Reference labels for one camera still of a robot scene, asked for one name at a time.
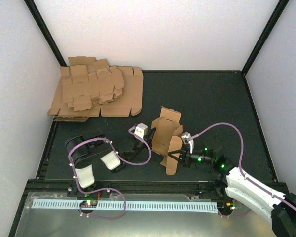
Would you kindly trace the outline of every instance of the white panel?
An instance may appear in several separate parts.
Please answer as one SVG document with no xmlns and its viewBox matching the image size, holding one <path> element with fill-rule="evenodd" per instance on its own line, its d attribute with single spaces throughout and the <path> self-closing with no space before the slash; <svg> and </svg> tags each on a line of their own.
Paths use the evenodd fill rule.
<svg viewBox="0 0 296 237">
<path fill-rule="evenodd" d="M 241 70 L 278 0 L 36 0 L 64 57 Z"/>
<path fill-rule="evenodd" d="M 22 0 L 0 0 L 0 236 L 8 236 L 51 125 L 59 64 Z"/>
<path fill-rule="evenodd" d="M 296 1 L 290 1 L 247 79 L 279 179 L 296 194 Z"/>
</svg>

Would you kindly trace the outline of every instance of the black work surface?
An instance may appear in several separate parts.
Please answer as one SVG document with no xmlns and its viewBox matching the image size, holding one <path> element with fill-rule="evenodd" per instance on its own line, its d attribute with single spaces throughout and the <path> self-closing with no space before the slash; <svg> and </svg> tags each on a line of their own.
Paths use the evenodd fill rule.
<svg viewBox="0 0 296 237">
<path fill-rule="evenodd" d="M 144 72 L 143 108 L 137 116 L 127 118 L 90 118 L 87 122 L 60 122 L 49 154 L 46 179 L 72 179 L 65 141 L 77 135 L 87 135 L 95 128 L 103 130 L 114 143 L 130 138 L 127 130 L 134 124 L 151 122 L 159 117 L 161 106 L 181 112 L 183 131 L 192 135 L 217 122 L 229 122 L 244 138 L 243 168 L 260 181 L 273 181 L 269 158 L 259 132 L 245 81 L 240 72 Z M 230 127 L 219 126 L 194 140 L 195 145 L 220 144 L 225 155 L 238 164 L 240 139 Z M 148 158 L 145 150 L 133 162 Z M 117 174 L 107 170 L 100 160 L 93 162 L 95 180 L 119 181 L 213 181 L 215 175 L 207 166 L 178 164 L 177 173 L 168 176 L 160 165 L 162 156 L 153 153 L 143 166 L 128 165 Z"/>
</svg>

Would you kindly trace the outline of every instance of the wall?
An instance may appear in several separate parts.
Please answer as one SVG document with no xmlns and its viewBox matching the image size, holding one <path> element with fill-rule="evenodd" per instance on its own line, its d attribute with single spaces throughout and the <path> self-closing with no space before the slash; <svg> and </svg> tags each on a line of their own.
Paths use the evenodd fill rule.
<svg viewBox="0 0 296 237">
<path fill-rule="evenodd" d="M 278 0 L 36 0 L 63 57 L 241 70 Z"/>
<path fill-rule="evenodd" d="M 59 64 L 24 2 L 0 0 L 0 237 L 35 177 L 58 79 Z"/>
<path fill-rule="evenodd" d="M 296 1 L 290 1 L 247 74 L 275 169 L 296 193 Z"/>
</svg>

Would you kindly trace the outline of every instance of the black metal frame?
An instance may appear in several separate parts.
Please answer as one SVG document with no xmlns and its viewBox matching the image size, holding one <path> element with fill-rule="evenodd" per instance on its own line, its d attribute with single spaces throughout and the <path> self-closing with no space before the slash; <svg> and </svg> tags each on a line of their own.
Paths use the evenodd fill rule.
<svg viewBox="0 0 296 237">
<path fill-rule="evenodd" d="M 66 62 L 58 49 L 56 42 L 54 41 L 50 31 L 48 30 L 48 27 L 46 26 L 38 8 L 35 5 L 35 2 L 33 0 L 24 0 L 25 4 L 27 5 L 29 11 L 31 12 L 34 20 L 36 21 L 38 27 L 40 28 L 43 36 L 45 37 L 47 43 L 49 44 L 51 50 L 53 51 L 56 59 L 59 62 L 60 66 L 66 66 Z M 259 118 L 257 116 L 257 112 L 252 100 L 252 96 L 247 84 L 247 80 L 245 75 L 249 71 L 250 67 L 252 66 L 254 60 L 258 56 L 260 50 L 262 49 L 264 43 L 266 42 L 268 36 L 270 35 L 272 29 L 274 28 L 276 22 L 278 21 L 279 17 L 281 16 L 282 12 L 284 11 L 287 3 L 289 0 L 279 0 L 278 4 L 276 5 L 270 19 L 268 20 L 260 38 L 258 39 L 253 51 L 251 52 L 244 68 L 242 69 L 241 73 L 243 75 L 243 80 L 246 85 L 246 89 L 248 92 L 248 96 L 252 105 L 252 108 L 255 113 L 256 121 L 258 123 L 260 135 L 263 140 L 263 145 L 264 148 L 267 152 L 268 156 L 268 161 L 270 164 L 270 170 L 271 170 L 271 175 L 274 179 L 274 182 L 265 182 L 266 185 L 270 186 L 273 189 L 276 189 L 280 192 L 288 193 L 288 188 L 285 183 L 279 183 L 277 182 L 277 176 L 275 173 L 275 169 L 265 142 L 265 138 L 262 132 L 261 125 L 259 123 Z M 58 122 L 53 122 L 51 129 L 49 131 L 49 135 L 47 138 L 47 142 L 44 148 L 44 152 L 39 164 L 39 168 L 37 171 L 37 176 L 36 179 L 34 180 L 28 180 L 23 195 L 21 197 L 20 204 L 18 206 L 11 230 L 9 236 L 15 236 L 16 230 L 22 215 L 22 211 L 28 196 L 29 192 L 68 192 L 68 187 L 71 186 L 72 181 L 71 180 L 44 180 L 45 178 L 45 173 L 47 171 L 48 167 L 48 158 L 49 158 L 49 153 L 53 144 L 53 140 L 57 131 L 57 126 Z M 199 182 L 159 182 L 159 181 L 154 181 L 154 182 L 132 182 L 130 185 L 129 182 L 125 181 L 112 181 L 108 183 L 107 181 L 97 181 L 97 184 L 101 186 L 110 186 L 110 187 L 115 187 L 121 190 L 122 192 L 125 193 L 151 193 L 151 194 L 191 194 L 195 195 L 200 192 L 200 190 L 210 190 L 213 186 L 212 182 L 204 182 L 204 183 L 199 183 Z M 209 199 L 216 200 L 216 201 L 222 201 L 221 199 L 215 199 L 214 196 L 211 196 L 209 194 L 208 196 Z"/>
</svg>

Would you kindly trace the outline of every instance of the white slotted rail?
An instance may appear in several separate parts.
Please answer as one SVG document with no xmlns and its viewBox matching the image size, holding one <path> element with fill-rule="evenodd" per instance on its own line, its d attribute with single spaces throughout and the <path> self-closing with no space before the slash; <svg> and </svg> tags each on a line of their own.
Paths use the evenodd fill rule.
<svg viewBox="0 0 296 237">
<path fill-rule="evenodd" d="M 78 210 L 81 200 L 36 199 L 32 209 Z M 83 210 L 123 210 L 123 201 L 98 201 L 96 207 Z M 169 202 L 169 201 L 127 201 L 127 211 L 177 211 L 177 212 L 209 212 L 217 213 L 215 202 Z"/>
</svg>

